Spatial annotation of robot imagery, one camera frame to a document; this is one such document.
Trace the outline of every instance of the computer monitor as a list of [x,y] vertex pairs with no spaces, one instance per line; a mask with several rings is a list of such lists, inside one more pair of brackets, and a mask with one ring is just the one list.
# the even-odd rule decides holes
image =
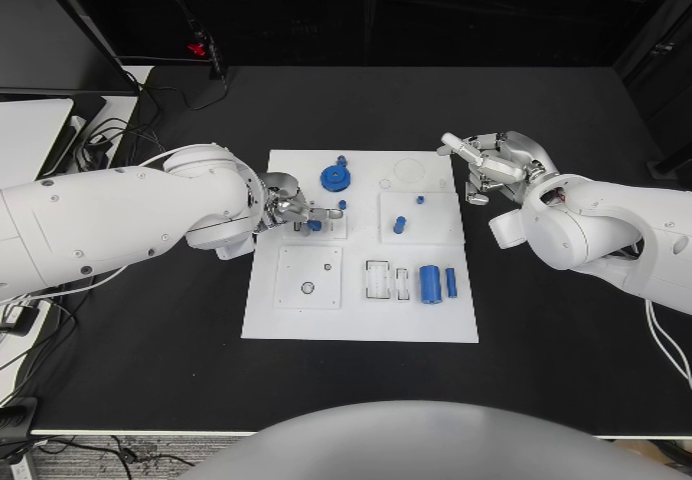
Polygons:
[[0,0],[0,94],[137,95],[63,0]]

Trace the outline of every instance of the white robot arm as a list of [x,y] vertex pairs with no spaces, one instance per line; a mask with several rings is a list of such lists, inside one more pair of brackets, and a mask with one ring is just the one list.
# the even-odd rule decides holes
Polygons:
[[[500,248],[528,242],[552,268],[594,275],[692,314],[690,192],[561,175],[538,143],[516,132],[466,140],[445,134],[442,143],[438,153],[458,153],[470,164],[467,201],[484,205],[483,193],[500,190],[522,205],[490,220]],[[641,239],[639,257],[613,255]]]
[[290,175],[256,175],[215,144],[180,150],[163,172],[117,168],[0,190],[0,300],[161,255],[183,236],[226,260],[252,252],[252,233],[340,216],[306,205]]

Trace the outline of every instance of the black tabletop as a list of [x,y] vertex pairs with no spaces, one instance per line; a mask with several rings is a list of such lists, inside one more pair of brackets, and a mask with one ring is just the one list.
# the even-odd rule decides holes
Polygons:
[[[220,93],[206,68],[156,68],[148,83],[179,87],[190,103]],[[562,172],[652,185],[659,151],[607,68],[246,67],[229,85],[196,112],[153,92],[167,148],[213,141],[264,171],[271,149],[434,150],[447,131],[516,130]],[[154,153],[141,143],[138,158]],[[461,192],[461,161],[454,176]],[[528,245],[497,248],[487,222],[512,208],[500,194],[461,205],[479,344],[241,339],[252,255],[220,261],[183,241],[92,292],[26,392],[40,399],[33,428],[256,431],[339,405],[425,399],[600,435],[692,435],[692,392],[643,301],[552,270]],[[657,314],[692,351],[689,317]]]

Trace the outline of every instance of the blue cylinder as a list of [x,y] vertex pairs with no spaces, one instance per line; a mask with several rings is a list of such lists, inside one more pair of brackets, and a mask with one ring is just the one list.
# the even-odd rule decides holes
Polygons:
[[457,277],[454,275],[454,269],[447,268],[444,273],[447,274],[447,296],[457,298]]
[[321,186],[330,192],[346,190],[350,185],[350,172],[346,167],[331,165],[324,169],[320,176]]
[[393,224],[393,233],[401,234],[404,233],[404,225],[406,224],[406,218],[398,217],[396,223]]
[[440,269],[434,265],[421,267],[421,301],[428,305],[442,302]]
[[307,228],[310,228],[310,230],[314,230],[316,232],[318,232],[321,230],[321,222],[318,220],[308,220],[307,221]]

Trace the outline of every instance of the black wall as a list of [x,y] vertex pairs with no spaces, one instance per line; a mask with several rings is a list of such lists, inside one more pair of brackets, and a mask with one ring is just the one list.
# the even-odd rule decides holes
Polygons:
[[[120,55],[192,58],[174,0],[79,2]],[[611,65],[660,3],[187,0],[231,65]]]

